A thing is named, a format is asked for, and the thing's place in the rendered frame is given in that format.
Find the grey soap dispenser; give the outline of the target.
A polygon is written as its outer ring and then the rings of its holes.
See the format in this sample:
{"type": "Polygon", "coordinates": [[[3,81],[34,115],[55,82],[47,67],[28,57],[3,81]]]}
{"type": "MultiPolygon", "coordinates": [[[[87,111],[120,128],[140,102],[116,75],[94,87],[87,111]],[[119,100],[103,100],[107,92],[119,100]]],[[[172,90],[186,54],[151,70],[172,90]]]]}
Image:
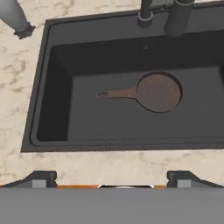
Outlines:
{"type": "Polygon", "coordinates": [[[25,39],[32,35],[35,26],[26,19],[18,0],[0,0],[0,19],[14,30],[14,35],[25,39]]]}

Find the brown cast iron pan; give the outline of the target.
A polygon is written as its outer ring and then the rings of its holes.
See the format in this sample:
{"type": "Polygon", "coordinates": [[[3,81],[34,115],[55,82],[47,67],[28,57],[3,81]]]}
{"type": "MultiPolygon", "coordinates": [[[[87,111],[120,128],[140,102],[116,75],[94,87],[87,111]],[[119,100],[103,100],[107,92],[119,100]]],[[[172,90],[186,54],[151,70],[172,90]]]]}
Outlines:
{"type": "Polygon", "coordinates": [[[166,71],[152,71],[140,78],[134,87],[120,90],[103,90],[98,99],[127,98],[136,100],[154,113],[167,113],[181,101],[183,88],[179,80],[166,71]]]}

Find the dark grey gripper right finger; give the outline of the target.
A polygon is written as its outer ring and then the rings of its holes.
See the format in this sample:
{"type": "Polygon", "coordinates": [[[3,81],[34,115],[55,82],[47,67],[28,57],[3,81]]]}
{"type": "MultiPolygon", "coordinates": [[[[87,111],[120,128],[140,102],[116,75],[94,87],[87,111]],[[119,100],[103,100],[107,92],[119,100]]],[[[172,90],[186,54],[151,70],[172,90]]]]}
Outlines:
{"type": "Polygon", "coordinates": [[[201,179],[190,171],[168,171],[168,188],[193,188],[193,187],[216,187],[224,188],[224,185],[218,185],[213,182],[201,179]]]}

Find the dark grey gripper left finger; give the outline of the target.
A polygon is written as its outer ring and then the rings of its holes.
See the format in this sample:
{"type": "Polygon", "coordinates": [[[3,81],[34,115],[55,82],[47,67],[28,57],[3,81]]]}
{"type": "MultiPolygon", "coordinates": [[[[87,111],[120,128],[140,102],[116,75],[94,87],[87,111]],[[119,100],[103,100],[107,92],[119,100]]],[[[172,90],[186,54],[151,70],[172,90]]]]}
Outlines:
{"type": "Polygon", "coordinates": [[[33,171],[27,177],[2,185],[2,188],[7,187],[22,187],[22,188],[56,188],[57,172],[56,171],[33,171]]]}

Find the dark grey tap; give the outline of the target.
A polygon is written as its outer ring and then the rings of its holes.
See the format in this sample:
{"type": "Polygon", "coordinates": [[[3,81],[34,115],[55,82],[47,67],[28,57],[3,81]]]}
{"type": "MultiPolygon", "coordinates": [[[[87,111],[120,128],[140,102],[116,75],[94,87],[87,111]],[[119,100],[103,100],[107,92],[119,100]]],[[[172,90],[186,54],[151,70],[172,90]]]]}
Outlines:
{"type": "Polygon", "coordinates": [[[164,33],[169,37],[180,37],[186,32],[195,0],[141,0],[141,9],[137,15],[140,27],[152,25],[155,9],[170,9],[164,25],[164,33]]]}

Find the black sink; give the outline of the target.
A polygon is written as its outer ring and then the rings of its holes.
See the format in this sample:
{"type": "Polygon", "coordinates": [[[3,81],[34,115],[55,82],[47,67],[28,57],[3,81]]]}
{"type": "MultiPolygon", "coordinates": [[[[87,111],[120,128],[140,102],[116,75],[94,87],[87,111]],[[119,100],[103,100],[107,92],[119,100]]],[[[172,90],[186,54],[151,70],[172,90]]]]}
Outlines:
{"type": "Polygon", "coordinates": [[[165,35],[168,15],[156,10],[147,28],[133,10],[48,20],[22,151],[224,148],[224,1],[195,5],[179,38],[165,35]],[[99,97],[154,71],[182,88],[170,112],[99,97]]]}

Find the orange cupboard front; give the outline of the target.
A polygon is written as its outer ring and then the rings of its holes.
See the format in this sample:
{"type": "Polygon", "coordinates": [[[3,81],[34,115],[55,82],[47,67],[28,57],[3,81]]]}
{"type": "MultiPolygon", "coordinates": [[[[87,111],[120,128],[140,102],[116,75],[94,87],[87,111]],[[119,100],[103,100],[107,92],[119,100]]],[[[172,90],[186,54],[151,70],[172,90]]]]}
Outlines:
{"type": "MultiPolygon", "coordinates": [[[[98,189],[99,185],[58,185],[58,189],[98,189]]],[[[166,185],[154,185],[155,189],[165,189],[166,185]]]]}

